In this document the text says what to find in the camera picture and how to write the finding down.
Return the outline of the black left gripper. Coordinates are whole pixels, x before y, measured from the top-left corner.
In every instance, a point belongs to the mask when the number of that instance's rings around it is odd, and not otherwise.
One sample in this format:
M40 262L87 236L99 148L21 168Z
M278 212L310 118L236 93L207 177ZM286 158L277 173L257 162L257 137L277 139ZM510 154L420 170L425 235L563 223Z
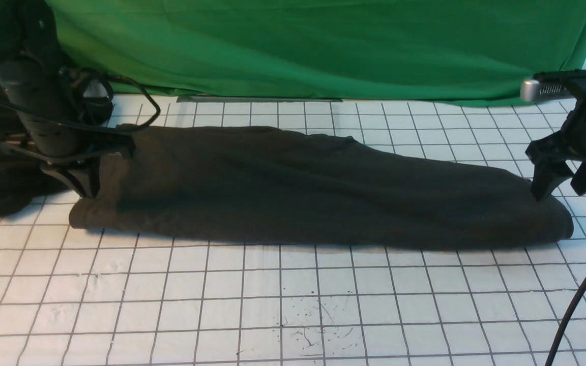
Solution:
M19 58L0 64L3 107L18 114L25 132L6 134L0 147L8 153L42 160L43 173L58 179L81 198L100 190L103 155L127 158L135 148L130 132L88 125L78 115L72 95L72 70L45 70L36 60Z

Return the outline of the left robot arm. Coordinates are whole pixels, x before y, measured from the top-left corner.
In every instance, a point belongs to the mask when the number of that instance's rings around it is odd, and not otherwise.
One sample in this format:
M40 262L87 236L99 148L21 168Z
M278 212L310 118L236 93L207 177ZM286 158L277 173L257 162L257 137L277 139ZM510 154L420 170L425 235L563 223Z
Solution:
M114 93L109 77L74 69L58 41L45 1L0 1L0 86L25 132L6 134L0 148L40 161L40 169L83 198L100 190L104 155L132 155L130 137L105 128Z

